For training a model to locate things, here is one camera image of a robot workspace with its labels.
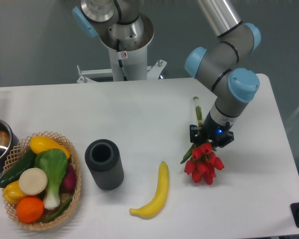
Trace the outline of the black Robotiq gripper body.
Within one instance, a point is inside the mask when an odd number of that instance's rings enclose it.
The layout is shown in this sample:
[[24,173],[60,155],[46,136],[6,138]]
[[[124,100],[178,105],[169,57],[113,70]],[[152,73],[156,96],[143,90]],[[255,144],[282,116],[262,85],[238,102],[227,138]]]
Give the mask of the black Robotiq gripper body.
[[228,132],[230,131],[232,125],[229,121],[225,120],[224,123],[217,123],[211,116],[210,113],[208,113],[207,117],[205,118],[203,125],[200,129],[200,136],[201,140],[200,143],[205,143],[207,140],[211,141],[215,137],[215,134],[218,132]]

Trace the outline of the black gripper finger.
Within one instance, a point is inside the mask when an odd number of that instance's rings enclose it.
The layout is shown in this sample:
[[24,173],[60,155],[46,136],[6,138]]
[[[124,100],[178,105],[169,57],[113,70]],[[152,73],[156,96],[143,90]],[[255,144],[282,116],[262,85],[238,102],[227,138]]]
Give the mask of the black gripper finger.
[[234,141],[234,133],[232,131],[228,132],[218,132],[215,134],[214,139],[212,140],[212,146],[217,148],[223,148]]
[[191,124],[190,125],[190,142],[193,144],[200,144],[201,136],[200,136],[201,127]]

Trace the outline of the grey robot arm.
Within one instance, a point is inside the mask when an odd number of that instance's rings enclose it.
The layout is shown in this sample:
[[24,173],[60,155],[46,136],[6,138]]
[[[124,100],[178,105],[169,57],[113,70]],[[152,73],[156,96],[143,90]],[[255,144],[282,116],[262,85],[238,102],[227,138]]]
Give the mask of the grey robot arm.
[[[237,68],[239,61],[261,42],[259,29],[244,23],[228,0],[200,0],[218,45],[212,50],[198,47],[185,61],[185,70],[216,95],[203,122],[190,127],[194,145],[210,142],[224,147],[234,140],[236,119],[260,86],[258,76]],[[140,13],[137,0],[83,0],[72,15],[89,37],[99,37],[108,49],[115,81],[147,80],[147,47],[154,36],[151,20]]]

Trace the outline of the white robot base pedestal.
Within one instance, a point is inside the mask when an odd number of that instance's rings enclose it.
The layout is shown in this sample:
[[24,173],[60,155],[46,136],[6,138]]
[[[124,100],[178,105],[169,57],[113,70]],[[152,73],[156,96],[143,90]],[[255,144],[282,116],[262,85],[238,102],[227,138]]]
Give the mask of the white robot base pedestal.
[[148,45],[132,51],[117,51],[108,47],[109,69],[81,70],[77,66],[77,83],[93,83],[106,79],[117,81],[138,81],[163,79],[167,61],[159,59],[154,65],[148,65]]

